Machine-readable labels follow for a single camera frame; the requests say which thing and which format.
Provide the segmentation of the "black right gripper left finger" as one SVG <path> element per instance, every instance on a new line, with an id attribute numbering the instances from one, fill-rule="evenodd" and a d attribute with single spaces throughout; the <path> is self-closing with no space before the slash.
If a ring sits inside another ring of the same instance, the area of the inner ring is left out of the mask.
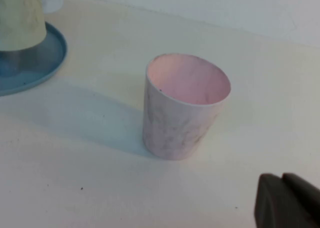
<path id="1" fill-rule="evenodd" d="M 320 213 L 309 213 L 284 183 L 271 173 L 259 176 L 254 207 L 257 228 L 318 228 Z"/>

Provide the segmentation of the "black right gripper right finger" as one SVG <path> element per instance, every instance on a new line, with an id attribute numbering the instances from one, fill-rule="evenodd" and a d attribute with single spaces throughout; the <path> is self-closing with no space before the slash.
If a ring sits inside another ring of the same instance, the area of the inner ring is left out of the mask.
<path id="1" fill-rule="evenodd" d="M 284 173 L 282 180 L 309 213 L 320 212 L 319 188 L 294 173 Z"/>

